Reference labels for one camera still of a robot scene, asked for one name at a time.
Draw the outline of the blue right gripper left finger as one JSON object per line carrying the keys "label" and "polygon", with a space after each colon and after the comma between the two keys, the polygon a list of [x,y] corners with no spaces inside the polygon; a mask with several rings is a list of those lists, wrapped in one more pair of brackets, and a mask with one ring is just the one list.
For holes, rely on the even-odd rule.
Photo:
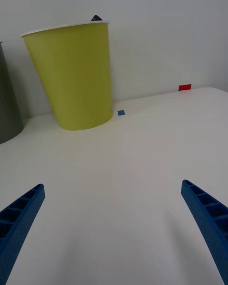
{"label": "blue right gripper left finger", "polygon": [[44,199],[38,184],[0,212],[0,284],[6,284]]}

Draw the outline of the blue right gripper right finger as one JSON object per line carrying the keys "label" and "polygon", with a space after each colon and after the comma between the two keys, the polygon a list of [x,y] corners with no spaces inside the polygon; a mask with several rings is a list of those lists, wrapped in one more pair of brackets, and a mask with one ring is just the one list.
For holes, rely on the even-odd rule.
{"label": "blue right gripper right finger", "polygon": [[224,284],[228,284],[228,208],[201,188],[183,180],[181,195],[209,248]]}

